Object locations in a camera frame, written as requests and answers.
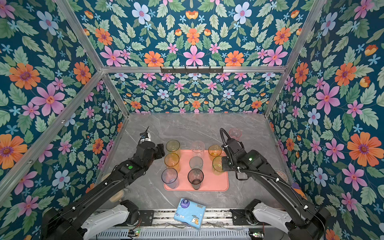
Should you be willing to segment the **short green glass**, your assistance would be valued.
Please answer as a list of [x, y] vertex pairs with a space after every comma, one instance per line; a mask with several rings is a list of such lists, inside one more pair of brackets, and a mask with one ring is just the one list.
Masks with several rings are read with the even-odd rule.
[[212, 166], [213, 166], [213, 173], [215, 175], [219, 176], [224, 173], [221, 156], [217, 156], [214, 158]]

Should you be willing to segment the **short amber glass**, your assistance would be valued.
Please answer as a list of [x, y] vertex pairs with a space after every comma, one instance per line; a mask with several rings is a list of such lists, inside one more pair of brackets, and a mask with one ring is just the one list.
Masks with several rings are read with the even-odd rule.
[[214, 159], [222, 154], [222, 147], [219, 145], [211, 145], [208, 149], [210, 158]]

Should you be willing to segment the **short pink glass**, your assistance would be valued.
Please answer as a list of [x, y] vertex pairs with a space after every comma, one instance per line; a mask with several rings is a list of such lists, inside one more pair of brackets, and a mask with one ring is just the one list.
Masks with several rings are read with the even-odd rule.
[[240, 137], [242, 136], [242, 131], [238, 128], [232, 128], [229, 131], [229, 135], [231, 138], [238, 141], [240, 139]]

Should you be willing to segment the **yellow tall glass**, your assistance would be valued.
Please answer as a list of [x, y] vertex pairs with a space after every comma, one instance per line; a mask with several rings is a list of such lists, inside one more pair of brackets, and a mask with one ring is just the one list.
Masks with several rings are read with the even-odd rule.
[[175, 153], [166, 155], [164, 163], [167, 168], [175, 169], [177, 172], [181, 170], [180, 157]]

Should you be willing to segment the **light green tall glass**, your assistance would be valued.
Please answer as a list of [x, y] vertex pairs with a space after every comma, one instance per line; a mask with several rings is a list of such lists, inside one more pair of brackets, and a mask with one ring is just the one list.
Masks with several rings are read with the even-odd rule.
[[169, 153], [177, 154], [180, 151], [181, 144], [178, 140], [169, 140], [166, 144], [166, 149]]

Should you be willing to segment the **blue tall glass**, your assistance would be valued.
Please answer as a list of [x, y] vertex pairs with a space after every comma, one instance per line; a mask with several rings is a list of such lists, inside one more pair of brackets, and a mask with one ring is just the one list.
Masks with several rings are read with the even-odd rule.
[[171, 189], [176, 189], [179, 186], [178, 172], [173, 168], [167, 168], [162, 172], [163, 183]]

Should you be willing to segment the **clear tall glass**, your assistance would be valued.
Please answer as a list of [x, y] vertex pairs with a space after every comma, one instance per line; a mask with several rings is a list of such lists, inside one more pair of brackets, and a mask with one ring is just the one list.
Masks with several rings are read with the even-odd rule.
[[202, 141], [194, 141], [191, 143], [191, 150], [197, 157], [202, 158], [205, 152], [205, 144]]

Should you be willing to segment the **teal tall glass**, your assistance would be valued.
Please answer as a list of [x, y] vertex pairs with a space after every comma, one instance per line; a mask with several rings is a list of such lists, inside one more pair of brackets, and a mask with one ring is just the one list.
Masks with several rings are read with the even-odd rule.
[[190, 159], [189, 165], [191, 169], [203, 169], [204, 161], [199, 156], [194, 156]]

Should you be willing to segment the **pink plastic tray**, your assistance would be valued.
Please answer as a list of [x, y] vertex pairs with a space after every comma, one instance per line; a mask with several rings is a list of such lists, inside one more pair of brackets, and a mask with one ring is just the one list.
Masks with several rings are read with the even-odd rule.
[[[164, 189], [167, 191], [194, 191], [192, 184], [188, 180], [188, 173], [192, 170], [189, 161], [194, 157], [192, 150], [181, 150], [180, 165], [181, 169], [178, 172], [176, 188], [171, 188], [164, 183]], [[229, 189], [229, 177], [227, 172], [220, 173], [214, 170], [213, 158], [210, 156], [209, 151], [205, 150], [203, 154], [203, 168], [204, 179], [198, 192], [225, 192]]]

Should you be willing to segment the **grey smoke tall glass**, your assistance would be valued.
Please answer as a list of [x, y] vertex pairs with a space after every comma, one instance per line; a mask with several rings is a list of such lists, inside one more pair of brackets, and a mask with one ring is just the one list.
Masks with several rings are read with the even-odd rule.
[[187, 178], [194, 190], [199, 190], [204, 180], [204, 173], [201, 169], [191, 169]]

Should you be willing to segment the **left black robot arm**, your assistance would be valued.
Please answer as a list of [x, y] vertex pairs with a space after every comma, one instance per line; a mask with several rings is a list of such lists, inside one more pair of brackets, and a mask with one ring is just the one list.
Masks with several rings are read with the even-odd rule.
[[164, 156], [164, 145], [151, 142], [148, 132], [141, 133], [134, 155], [116, 165], [100, 184], [59, 211], [51, 209], [43, 215], [40, 238], [89, 240], [119, 224], [137, 225], [140, 222], [139, 208], [129, 200], [106, 212], [94, 213], [118, 192], [144, 176], [153, 161]]

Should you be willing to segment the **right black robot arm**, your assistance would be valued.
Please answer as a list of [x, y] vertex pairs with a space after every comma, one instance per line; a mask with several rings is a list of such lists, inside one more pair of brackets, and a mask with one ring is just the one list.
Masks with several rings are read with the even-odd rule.
[[244, 144], [232, 138], [221, 128], [220, 136], [225, 157], [225, 172], [246, 175], [263, 186], [284, 208], [272, 208], [254, 199], [245, 207], [245, 218], [250, 224], [266, 223], [286, 233], [291, 240], [324, 240], [327, 221], [331, 214], [326, 208], [317, 208], [291, 185], [280, 178], [267, 159], [258, 151], [246, 152]]

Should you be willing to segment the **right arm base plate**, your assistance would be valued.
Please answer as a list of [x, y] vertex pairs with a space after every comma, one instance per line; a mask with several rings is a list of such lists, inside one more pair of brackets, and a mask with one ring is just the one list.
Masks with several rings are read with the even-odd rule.
[[248, 226], [248, 220], [246, 218], [246, 211], [242, 209], [230, 209], [232, 214], [232, 221], [234, 226]]

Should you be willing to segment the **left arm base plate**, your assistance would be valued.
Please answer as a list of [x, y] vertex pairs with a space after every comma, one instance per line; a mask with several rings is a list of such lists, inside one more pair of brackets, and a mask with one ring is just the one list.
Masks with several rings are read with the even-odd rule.
[[139, 210], [139, 223], [137, 227], [150, 227], [153, 224], [154, 210]]

